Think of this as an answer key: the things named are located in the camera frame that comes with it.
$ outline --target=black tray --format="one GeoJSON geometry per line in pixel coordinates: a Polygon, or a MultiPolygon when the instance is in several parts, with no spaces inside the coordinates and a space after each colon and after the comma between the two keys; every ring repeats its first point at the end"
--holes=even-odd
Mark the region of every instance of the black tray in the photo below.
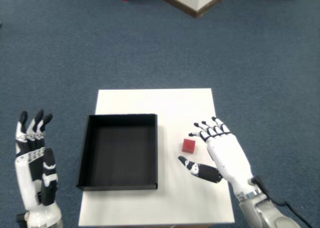
{"type": "Polygon", "coordinates": [[[91,115],[78,184],[82,190],[157,189],[157,115],[91,115]]]}

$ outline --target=table top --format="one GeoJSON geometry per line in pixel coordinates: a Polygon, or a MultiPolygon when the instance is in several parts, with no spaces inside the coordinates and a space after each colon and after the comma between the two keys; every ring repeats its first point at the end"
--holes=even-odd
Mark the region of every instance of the table top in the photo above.
{"type": "Polygon", "coordinates": [[[234,222],[228,183],[197,178],[178,160],[215,166],[200,139],[193,154],[181,151],[193,123],[215,116],[211,89],[99,90],[95,113],[158,115],[158,189],[84,191],[79,226],[234,222]]]}

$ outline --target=white robotic hand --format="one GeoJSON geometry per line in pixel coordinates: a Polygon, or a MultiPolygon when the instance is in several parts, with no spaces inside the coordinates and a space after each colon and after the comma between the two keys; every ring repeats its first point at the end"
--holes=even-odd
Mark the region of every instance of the white robotic hand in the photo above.
{"type": "MultiPolygon", "coordinates": [[[[213,117],[210,122],[202,121],[194,125],[201,130],[190,133],[189,136],[201,137],[207,144],[207,150],[216,168],[197,164],[179,156],[179,160],[193,175],[215,183],[222,177],[230,182],[240,202],[240,208],[252,228],[300,227],[275,207],[260,179],[253,177],[248,159],[237,138],[223,122],[213,117]]],[[[311,227],[287,202],[277,204],[287,205],[308,227],[311,227]]]]}
{"type": "MultiPolygon", "coordinates": [[[[258,186],[251,182],[253,175],[248,159],[237,138],[231,134],[226,125],[215,117],[210,122],[202,121],[202,123],[194,123],[194,125],[201,128],[201,130],[190,133],[189,136],[199,136],[206,142],[207,150],[217,167],[217,170],[211,167],[211,175],[215,173],[213,176],[216,177],[211,181],[219,182],[221,177],[219,178],[216,175],[219,172],[224,179],[231,183],[233,192],[239,200],[260,193],[258,186]]],[[[179,159],[184,164],[187,162],[188,165],[186,166],[189,166],[192,172],[192,167],[190,166],[192,161],[184,161],[182,156],[179,159]]],[[[205,165],[196,164],[196,166],[198,166],[198,173],[193,174],[209,180],[208,172],[203,169],[205,165]]]]}
{"type": "Polygon", "coordinates": [[[53,151],[45,149],[45,126],[52,114],[43,118],[40,110],[26,129],[28,114],[23,111],[15,133],[15,171],[24,207],[28,212],[17,215],[21,227],[63,226],[57,206],[58,176],[53,151]]]}

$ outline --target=gray carpet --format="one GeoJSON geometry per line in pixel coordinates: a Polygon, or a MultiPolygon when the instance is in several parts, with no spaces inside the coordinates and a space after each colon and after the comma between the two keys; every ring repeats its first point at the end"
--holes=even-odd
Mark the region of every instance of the gray carpet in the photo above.
{"type": "MultiPolygon", "coordinates": [[[[318,227],[319,13],[319,0],[224,0],[200,20],[161,0],[0,0],[0,226],[15,227],[24,210],[14,168],[21,110],[54,114],[46,144],[69,228],[98,89],[210,87],[253,173],[318,227]]],[[[248,226],[232,203],[236,223],[217,227],[248,226]]]]}

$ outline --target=red block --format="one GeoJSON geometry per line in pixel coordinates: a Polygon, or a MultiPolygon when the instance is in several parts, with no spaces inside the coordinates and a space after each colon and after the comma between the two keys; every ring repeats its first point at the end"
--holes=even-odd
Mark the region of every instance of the red block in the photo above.
{"type": "Polygon", "coordinates": [[[183,145],[182,145],[182,151],[193,154],[195,150],[195,145],[196,145],[196,142],[194,140],[184,139],[183,145]]]}

